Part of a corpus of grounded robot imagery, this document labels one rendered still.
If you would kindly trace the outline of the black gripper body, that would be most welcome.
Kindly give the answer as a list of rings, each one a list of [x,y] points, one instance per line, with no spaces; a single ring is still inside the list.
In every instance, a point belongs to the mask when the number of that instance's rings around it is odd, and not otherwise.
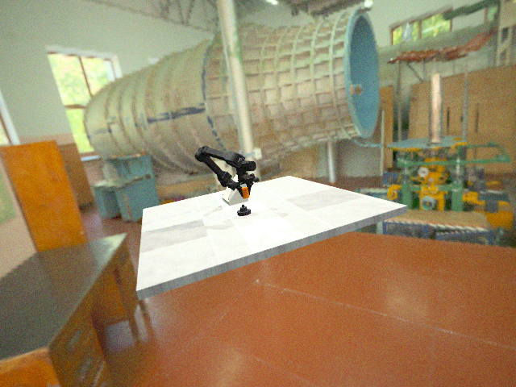
[[[247,171],[237,172],[236,175],[238,176],[238,182],[230,182],[230,183],[228,183],[227,184],[228,188],[230,188],[230,189],[239,188],[240,185],[245,184],[244,182],[240,182],[240,174],[245,175],[245,173],[248,173],[248,172]],[[252,180],[252,181],[258,182],[260,180],[259,180],[259,177],[255,177],[255,179]]]

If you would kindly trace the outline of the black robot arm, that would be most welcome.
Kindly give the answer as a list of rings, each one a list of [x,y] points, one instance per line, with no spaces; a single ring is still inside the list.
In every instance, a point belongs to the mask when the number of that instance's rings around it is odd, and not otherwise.
[[[245,160],[245,157],[237,152],[222,152],[208,146],[203,146],[199,148],[195,158],[200,162],[204,162],[216,175],[218,180],[220,181],[223,187],[227,187],[227,184],[233,181],[232,175],[229,172],[222,171],[219,166],[216,165],[215,162],[212,161],[210,157],[214,157],[220,160],[224,160],[227,164],[236,168],[236,172],[242,171],[255,171],[256,170],[256,162]],[[239,160],[239,158],[241,158]],[[240,174],[240,182],[244,182],[245,184],[252,183],[255,179],[254,173],[248,175]]]

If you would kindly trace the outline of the grey round pedestal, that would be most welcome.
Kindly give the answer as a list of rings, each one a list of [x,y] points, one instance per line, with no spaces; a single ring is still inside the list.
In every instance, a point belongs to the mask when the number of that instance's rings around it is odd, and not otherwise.
[[[240,207],[240,210],[237,211],[238,216],[245,216],[251,213],[251,209],[248,209],[244,204]]]

